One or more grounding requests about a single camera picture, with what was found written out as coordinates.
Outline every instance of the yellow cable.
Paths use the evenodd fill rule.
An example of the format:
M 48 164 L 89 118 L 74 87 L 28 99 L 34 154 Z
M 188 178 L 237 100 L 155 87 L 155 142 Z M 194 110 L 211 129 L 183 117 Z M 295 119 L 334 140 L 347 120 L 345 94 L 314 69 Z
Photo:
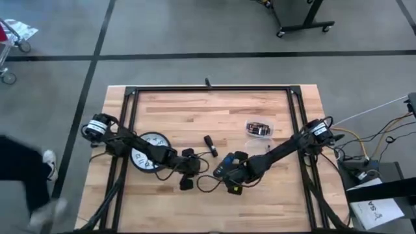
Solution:
M 380 137 L 380 140 L 378 141 L 377 147 L 376 147 L 376 149 L 374 150 L 374 153 L 372 153 L 371 158 L 372 158 L 372 157 L 374 157 L 374 156 L 377 154 L 377 152 L 378 152 L 378 148 L 382 145 L 383 137 L 384 137 L 384 135 L 386 134 L 386 132 L 387 132 L 388 130 L 390 130 L 390 128 L 392 128 L 392 126 L 394 126 L 394 125 L 395 125 L 395 124 L 397 124 L 398 122 L 402 121 L 402 120 L 404 119 L 404 117 L 408 116 L 409 114 L 411 114 L 411 113 L 410 113 L 410 112 L 409 112 L 409 113 L 406 113 L 405 115 L 403 115 L 403 116 L 402 116 L 402 117 L 400 117 L 399 119 L 395 120 L 393 123 L 390 123 L 390 125 L 388 125 L 388 126 L 384 129 L 384 133 L 382 134 L 382 137 Z
M 348 130 L 348 129 L 340 128 L 340 127 L 331 127 L 331 129 L 336 130 L 336 131 L 343 131 L 345 133 L 350 133 L 351 135 L 355 136 L 357 138 L 358 142 L 359 142 L 359 145 L 361 146 L 361 150 L 362 150 L 364 156 L 367 157 L 367 151 L 365 150 L 364 144 L 363 144 L 362 141 L 360 141 L 360 137 L 357 135 L 357 133 L 355 133 L 351 130 Z

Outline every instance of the plastic container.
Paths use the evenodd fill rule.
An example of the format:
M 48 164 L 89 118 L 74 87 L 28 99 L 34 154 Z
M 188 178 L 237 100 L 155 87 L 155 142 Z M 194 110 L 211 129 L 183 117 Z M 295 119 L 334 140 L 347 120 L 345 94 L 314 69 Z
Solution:
M 248 124 L 263 124 L 263 125 L 267 125 L 268 128 L 266 128 L 266 127 L 261 127 L 260 129 L 255 128 L 255 130 L 258 134 L 253 134 L 253 133 L 249 132 L 249 127 L 250 126 L 248 126 Z M 250 118 L 250 119 L 246 120 L 246 123 L 244 124 L 244 128 L 245 128 L 245 131 L 248 135 L 250 135 L 252 137 L 259 137 L 259 138 L 270 138 L 273 135 L 273 132 L 274 132 L 273 122 L 271 122 L 270 120 L 268 120 L 266 118 L 262 118 L 262 117 L 255 117 L 255 118 Z
M 248 156 L 252 155 L 264 155 L 268 153 L 270 150 L 273 150 L 276 145 L 271 138 L 253 138 L 247 141 L 244 145 L 245 151 Z

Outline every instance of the caster wheel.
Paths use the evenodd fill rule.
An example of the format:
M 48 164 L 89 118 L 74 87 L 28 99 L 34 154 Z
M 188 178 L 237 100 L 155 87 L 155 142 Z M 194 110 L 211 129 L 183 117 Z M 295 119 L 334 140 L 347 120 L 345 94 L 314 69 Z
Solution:
M 16 77 L 16 75 L 14 75 L 14 73 L 6 72 L 1 77 L 1 82 L 5 83 L 6 85 L 13 85 L 17 79 L 18 78 Z
M 20 41 L 18 43 L 18 47 L 19 47 L 19 50 L 23 53 L 29 53 L 31 52 L 31 49 L 32 49 L 31 45 L 26 40 Z
M 283 37 L 283 35 L 285 35 L 285 32 L 282 32 L 282 31 L 278 31 L 278 33 L 276 34 L 276 36 L 277 36 L 278 38 L 282 38 L 282 37 Z
M 331 28 L 332 26 L 325 26 L 322 28 L 322 32 L 327 33 Z

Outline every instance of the floor stripe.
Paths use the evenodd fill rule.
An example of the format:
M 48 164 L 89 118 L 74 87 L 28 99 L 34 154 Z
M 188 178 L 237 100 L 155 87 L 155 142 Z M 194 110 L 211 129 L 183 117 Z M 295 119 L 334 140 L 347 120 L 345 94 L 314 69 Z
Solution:
M 157 60 L 157 59 L 237 59 L 237 58 L 288 58 L 288 57 L 366 57 L 416 55 L 416 49 L 380 51 L 309 51 L 309 52 L 240 52 L 240 53 L 170 53 L 137 55 L 78 55 L 9 57 L 9 62 L 27 61 L 86 61 L 86 60 Z
M 81 124 L 81 118 L 82 118 L 82 115 L 83 115 L 83 112 L 84 112 L 86 99 L 88 97 L 88 92 L 90 90 L 90 85 L 91 85 L 91 82 L 92 82 L 92 78 L 94 76 L 94 72 L 96 70 L 96 66 L 97 66 L 97 63 L 98 63 L 98 56 L 101 52 L 101 48 L 103 47 L 104 38 L 105 38 L 105 35 L 107 33 L 107 28 L 109 26 L 109 21 L 111 19 L 112 11 L 114 10 L 115 2 L 116 2 L 116 0 L 110 0 L 109 6 L 108 6 L 107 11 L 105 13 L 104 21 L 103 21 L 103 24 L 101 26 L 101 30 L 99 32 L 96 48 L 94 50 L 94 58 L 91 61 L 90 66 L 88 68 L 88 72 L 87 72 L 85 80 L 84 80 L 84 85 L 83 85 L 83 88 L 81 90 L 81 94 L 79 96 L 79 100 L 78 100 L 77 108 L 76 108 L 76 111 L 75 111 L 75 115 L 74 115 L 73 120 L 72 120 L 70 133 L 69 133 L 68 139 L 66 141 L 64 154 L 62 156 L 62 160 L 61 160 L 61 163 L 60 163 L 60 168 L 59 168 L 59 171 L 58 171 L 58 180 L 55 183 L 55 186 L 53 187 L 52 196 L 51 196 L 52 198 L 59 198 L 60 194 L 62 192 L 62 188 L 64 186 L 66 173 L 67 173 L 68 167 L 70 165 L 73 146 L 75 144 L 75 139 L 77 138 L 79 126 Z M 44 225 L 43 228 L 42 228 L 41 233 L 42 234 L 51 233 L 52 225 L 53 224 Z
M 406 17 L 406 19 L 408 20 L 410 27 L 413 29 L 413 33 L 414 35 L 416 35 L 416 23 L 413 20 L 413 18 L 411 17 L 408 9 L 406 8 L 406 6 L 404 5 L 402 0 L 396 0 L 398 7 L 400 7 L 404 17 Z
M 11 56 L 6 58 L 6 62 L 91 61 L 93 59 L 93 55 Z
M 416 49 L 383 51 L 310 51 L 310 52 L 247 52 L 247 53 L 174 53 L 138 55 L 101 55 L 99 60 L 157 60 L 157 59 L 233 59 L 287 57 L 347 57 L 416 55 Z

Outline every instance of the cart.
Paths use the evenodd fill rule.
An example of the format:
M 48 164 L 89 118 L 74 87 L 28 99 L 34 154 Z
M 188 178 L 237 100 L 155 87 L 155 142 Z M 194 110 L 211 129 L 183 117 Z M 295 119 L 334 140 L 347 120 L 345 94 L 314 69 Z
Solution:
M 3 64 L 7 58 L 10 49 L 14 46 L 17 46 L 19 50 L 23 53 L 28 53 L 31 51 L 31 45 L 25 39 L 23 39 L 12 27 L 10 27 L 3 19 L 0 18 L 0 27 L 6 27 L 8 31 L 6 32 L 8 42 L 0 44 L 0 78 L 1 82 L 13 85 L 17 77 L 14 73 L 10 72 L 8 68 L 4 67 Z

